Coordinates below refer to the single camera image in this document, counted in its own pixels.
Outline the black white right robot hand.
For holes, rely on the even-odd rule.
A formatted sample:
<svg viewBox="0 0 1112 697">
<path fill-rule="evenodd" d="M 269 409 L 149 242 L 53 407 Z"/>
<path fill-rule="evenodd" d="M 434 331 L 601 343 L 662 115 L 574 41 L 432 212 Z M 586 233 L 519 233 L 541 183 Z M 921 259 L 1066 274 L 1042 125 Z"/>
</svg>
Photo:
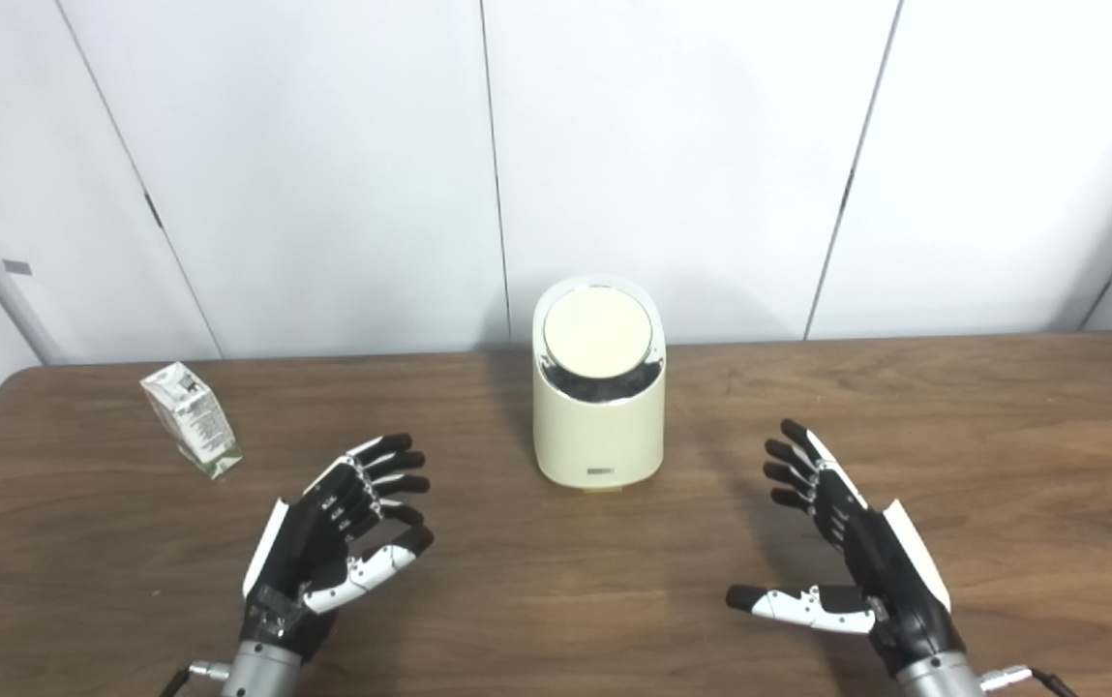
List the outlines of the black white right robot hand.
<svg viewBox="0 0 1112 697">
<path fill-rule="evenodd" d="M 733 584 L 725 604 L 768 621 L 868 636 L 893 679 L 916 663 L 966 654 L 954 626 L 946 584 L 902 502 L 878 508 L 817 434 L 782 419 L 781 439 L 765 442 L 770 499 L 806 515 L 846 564 L 850 586 L 756 587 Z"/>
</svg>

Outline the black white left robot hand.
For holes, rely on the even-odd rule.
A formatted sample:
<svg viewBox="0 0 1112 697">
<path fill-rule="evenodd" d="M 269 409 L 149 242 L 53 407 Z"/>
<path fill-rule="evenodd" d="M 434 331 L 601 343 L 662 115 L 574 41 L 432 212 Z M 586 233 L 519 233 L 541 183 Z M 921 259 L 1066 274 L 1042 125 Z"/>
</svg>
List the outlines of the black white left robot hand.
<svg viewBox="0 0 1112 697">
<path fill-rule="evenodd" d="M 277 499 L 245 574 L 240 640 L 307 665 L 344 605 L 417 561 L 435 534 L 398 495 L 429 490 L 415 472 L 424 464 L 409 434 L 384 434 L 335 458 L 298 499 Z"/>
</svg>

